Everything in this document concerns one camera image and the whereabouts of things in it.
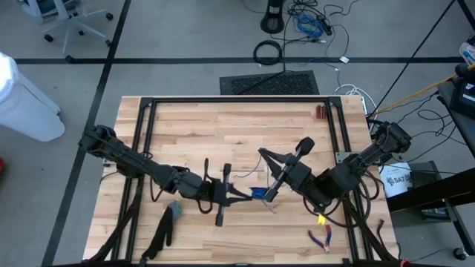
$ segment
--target blue object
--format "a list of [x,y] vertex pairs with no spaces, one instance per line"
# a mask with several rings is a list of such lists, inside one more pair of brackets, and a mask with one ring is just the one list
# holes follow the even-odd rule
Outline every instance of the blue object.
[[322,23],[304,13],[298,15],[297,28],[299,32],[305,33],[312,38],[320,38],[324,34]]
[[258,187],[252,187],[251,189],[251,197],[256,200],[263,200],[264,199],[264,194],[266,194],[268,188],[258,188]]

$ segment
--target butcher block tabletop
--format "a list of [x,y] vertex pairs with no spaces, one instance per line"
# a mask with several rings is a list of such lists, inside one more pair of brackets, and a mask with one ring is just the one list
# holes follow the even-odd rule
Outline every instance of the butcher block tabletop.
[[[131,146],[134,138],[141,98],[142,96],[123,97],[114,125],[117,138],[128,146]],[[353,151],[363,151],[371,145],[371,140],[361,100],[358,96],[342,96],[341,101],[351,148]],[[267,187],[268,183],[274,182],[266,163],[263,160],[259,162],[259,148],[280,154],[294,153],[297,143],[309,136],[315,141],[315,146],[301,161],[311,167],[314,175],[318,175],[335,166],[335,157],[328,121],[317,119],[317,105],[322,103],[160,102],[154,116],[150,153],[158,163],[185,166],[200,176],[203,175],[205,158],[209,158],[211,177],[221,178],[223,165],[231,163],[231,182],[238,190],[250,194],[249,187]],[[145,110],[138,151],[143,149],[148,112],[149,108]],[[335,109],[333,116],[339,147],[342,149]],[[115,171],[115,165],[111,165],[104,168],[104,175]],[[376,167],[370,168],[370,171],[379,178]],[[374,194],[374,182],[369,178],[364,180],[370,194]],[[121,174],[112,174],[101,182],[84,259],[97,253],[114,230],[124,183],[125,177]],[[146,176],[135,237],[135,263],[150,245],[162,213],[172,200],[179,200],[183,208],[183,215],[174,223],[172,244],[170,247],[165,246],[148,263],[323,264],[342,263],[342,258],[352,258],[345,228],[326,222],[332,229],[329,254],[325,254],[308,237],[307,231],[312,230],[317,239],[324,240],[327,235],[325,227],[317,225],[318,218],[307,212],[302,196],[292,192],[288,185],[281,187],[279,194],[269,204],[270,208],[259,200],[239,202],[226,208],[222,227],[214,225],[217,205],[214,205],[212,213],[201,214],[194,200],[185,200],[178,193],[163,193],[157,202],[152,202],[149,186],[150,179]],[[160,190],[158,185],[152,186],[157,194]],[[133,198],[134,189],[135,184],[132,185],[129,202]],[[207,207],[208,203],[203,203],[203,208]],[[343,206],[331,217],[344,223]],[[396,238],[384,193],[372,201],[367,220],[374,233],[380,219],[385,221],[381,230],[384,244],[392,255],[397,256]],[[127,227],[122,235],[120,259],[125,258],[128,230]],[[359,257],[364,259],[364,247],[358,228],[356,240]]]

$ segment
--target red-handled pliers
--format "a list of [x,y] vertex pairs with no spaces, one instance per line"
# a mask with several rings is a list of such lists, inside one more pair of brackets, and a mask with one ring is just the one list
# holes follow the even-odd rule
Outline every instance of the red-handled pliers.
[[329,254],[329,252],[330,252],[330,240],[332,239],[332,229],[330,228],[329,225],[326,225],[325,228],[327,229],[327,240],[325,241],[325,244],[320,242],[320,240],[316,239],[313,236],[312,231],[308,230],[307,233],[308,233],[310,239],[312,239],[313,242],[315,242],[317,245],[319,245],[322,249],[325,250],[325,254]]

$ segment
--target floor mat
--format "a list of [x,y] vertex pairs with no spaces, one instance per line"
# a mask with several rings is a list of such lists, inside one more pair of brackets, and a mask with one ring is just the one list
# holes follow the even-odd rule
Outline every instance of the floor mat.
[[220,77],[220,91],[221,95],[320,94],[312,70]]

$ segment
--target white bin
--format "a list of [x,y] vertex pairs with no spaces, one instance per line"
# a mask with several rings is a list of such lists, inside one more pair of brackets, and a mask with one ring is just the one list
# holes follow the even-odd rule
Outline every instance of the white bin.
[[65,132],[58,112],[59,106],[18,72],[15,61],[0,53],[0,125],[48,142]]

